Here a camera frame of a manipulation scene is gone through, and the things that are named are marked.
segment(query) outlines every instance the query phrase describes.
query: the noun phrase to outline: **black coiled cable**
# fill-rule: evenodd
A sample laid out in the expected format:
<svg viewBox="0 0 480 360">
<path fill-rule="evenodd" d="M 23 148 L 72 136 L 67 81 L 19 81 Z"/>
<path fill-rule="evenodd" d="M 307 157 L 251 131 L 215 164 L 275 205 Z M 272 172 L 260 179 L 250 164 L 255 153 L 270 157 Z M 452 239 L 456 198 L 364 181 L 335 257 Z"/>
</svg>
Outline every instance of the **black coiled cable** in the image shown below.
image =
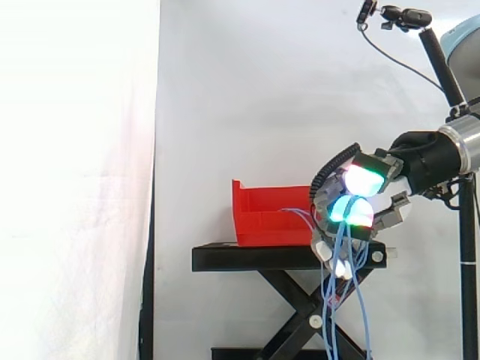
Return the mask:
<svg viewBox="0 0 480 360">
<path fill-rule="evenodd" d="M 314 201 L 317 191 L 325 184 L 326 179 L 343 163 L 353 158 L 359 152 L 360 145 L 355 142 L 348 148 L 339 152 L 315 175 L 310 186 L 310 201 Z"/>
</svg>

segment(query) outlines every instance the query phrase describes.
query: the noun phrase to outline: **red storage bin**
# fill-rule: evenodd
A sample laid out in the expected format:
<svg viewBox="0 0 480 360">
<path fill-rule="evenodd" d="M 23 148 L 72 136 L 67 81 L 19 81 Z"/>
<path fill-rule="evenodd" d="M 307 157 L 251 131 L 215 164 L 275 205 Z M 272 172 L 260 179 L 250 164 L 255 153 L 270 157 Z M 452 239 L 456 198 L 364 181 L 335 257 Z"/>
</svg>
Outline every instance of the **red storage bin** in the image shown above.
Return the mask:
<svg viewBox="0 0 480 360">
<path fill-rule="evenodd" d="M 232 207 L 239 246 L 309 245 L 312 234 L 305 221 L 291 211 L 310 209 L 308 186 L 243 188 L 232 182 Z"/>
</svg>

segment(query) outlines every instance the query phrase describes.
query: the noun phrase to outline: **white curtain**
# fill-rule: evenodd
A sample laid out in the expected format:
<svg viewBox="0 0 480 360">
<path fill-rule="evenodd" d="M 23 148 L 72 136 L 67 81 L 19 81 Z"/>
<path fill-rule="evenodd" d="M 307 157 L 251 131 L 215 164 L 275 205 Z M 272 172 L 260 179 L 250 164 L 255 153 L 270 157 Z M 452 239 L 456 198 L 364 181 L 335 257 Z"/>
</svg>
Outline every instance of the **white curtain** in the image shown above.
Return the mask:
<svg viewBox="0 0 480 360">
<path fill-rule="evenodd" d="M 137 356 L 159 7 L 0 1 L 0 359 Z"/>
</svg>

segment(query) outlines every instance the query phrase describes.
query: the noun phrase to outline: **black table top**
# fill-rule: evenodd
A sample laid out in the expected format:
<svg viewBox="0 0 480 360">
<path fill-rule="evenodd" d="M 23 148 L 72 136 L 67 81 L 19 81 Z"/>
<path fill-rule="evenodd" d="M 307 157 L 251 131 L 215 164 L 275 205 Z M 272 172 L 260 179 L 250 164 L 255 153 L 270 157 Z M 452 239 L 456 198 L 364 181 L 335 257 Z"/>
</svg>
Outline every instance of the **black table top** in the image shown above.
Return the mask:
<svg viewBox="0 0 480 360">
<path fill-rule="evenodd" d="M 382 262 L 371 260 L 381 251 Z M 385 244 L 372 241 L 366 269 L 386 267 Z M 211 243 L 192 249 L 193 272 L 247 272 L 258 270 L 320 269 L 320 262 L 310 246 L 239 247 L 235 242 Z"/>
</svg>

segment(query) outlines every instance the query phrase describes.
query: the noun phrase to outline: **white backdrop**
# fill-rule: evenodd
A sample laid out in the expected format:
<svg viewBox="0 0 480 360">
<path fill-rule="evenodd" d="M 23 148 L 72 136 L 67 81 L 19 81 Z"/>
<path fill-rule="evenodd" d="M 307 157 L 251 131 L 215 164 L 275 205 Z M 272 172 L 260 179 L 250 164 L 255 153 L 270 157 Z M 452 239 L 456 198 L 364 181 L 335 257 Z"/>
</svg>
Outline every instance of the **white backdrop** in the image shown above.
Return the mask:
<svg viewBox="0 0 480 360">
<path fill-rule="evenodd" d="M 158 0 L 0 4 L 0 358 L 132 360 Z"/>
<path fill-rule="evenodd" d="M 191 248 L 234 239 L 230 180 L 306 185 L 354 141 L 387 147 L 438 128 L 442 94 L 371 49 L 360 0 L 164 0 L 157 117 L 155 358 L 207 360 L 210 347 L 261 347 L 292 313 L 256 273 L 192 274 Z M 393 1 L 424 8 L 445 32 L 480 13 L 473 0 Z M 419 39 L 369 34 L 433 77 Z M 442 204 L 414 199 L 380 240 L 398 249 L 363 285 L 376 359 L 460 357 L 458 227 Z M 295 273 L 309 289 L 314 272 Z M 338 322 L 364 346 L 356 297 Z M 310 347 L 321 347 L 317 337 Z"/>
</svg>

